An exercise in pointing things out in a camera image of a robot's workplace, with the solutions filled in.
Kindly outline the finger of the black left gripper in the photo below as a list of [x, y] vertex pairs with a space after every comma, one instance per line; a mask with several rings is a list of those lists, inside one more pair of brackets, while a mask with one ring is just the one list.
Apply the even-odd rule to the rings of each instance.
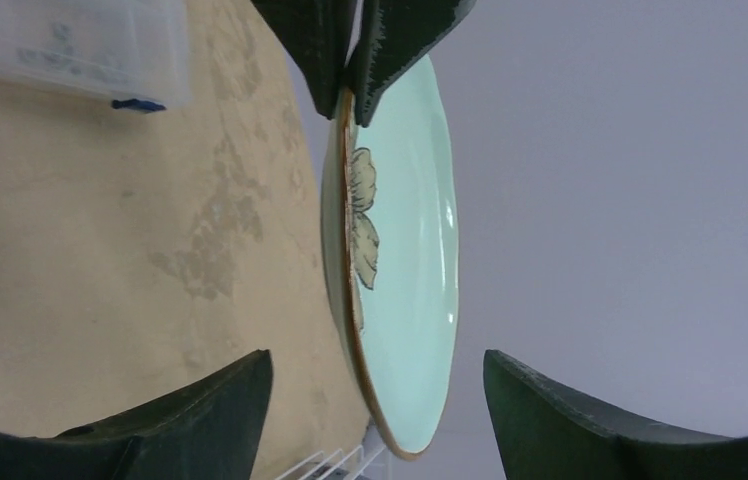
[[367, 127], [386, 90], [471, 12], [475, 0], [370, 0], [346, 69], [354, 118]]
[[253, 0], [300, 69], [315, 110], [334, 117], [350, 46], [356, 0]]

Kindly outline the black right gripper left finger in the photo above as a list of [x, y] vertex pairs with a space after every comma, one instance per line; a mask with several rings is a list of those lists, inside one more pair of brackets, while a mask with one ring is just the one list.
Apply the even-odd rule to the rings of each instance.
[[53, 438], [0, 432], [0, 479], [248, 479], [273, 385], [255, 350], [190, 385]]

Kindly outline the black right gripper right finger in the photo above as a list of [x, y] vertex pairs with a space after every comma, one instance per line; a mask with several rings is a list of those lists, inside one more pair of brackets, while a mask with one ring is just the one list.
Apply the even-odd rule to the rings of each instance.
[[632, 413], [499, 350], [485, 352], [483, 382], [509, 479], [748, 479], [748, 436]]

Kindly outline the mint green round plate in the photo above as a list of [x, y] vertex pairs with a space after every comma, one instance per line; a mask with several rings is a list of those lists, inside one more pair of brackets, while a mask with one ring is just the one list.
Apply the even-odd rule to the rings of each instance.
[[320, 229], [330, 310], [387, 448], [419, 458], [442, 418], [459, 324], [452, 142], [422, 57], [371, 123], [340, 95], [323, 161]]

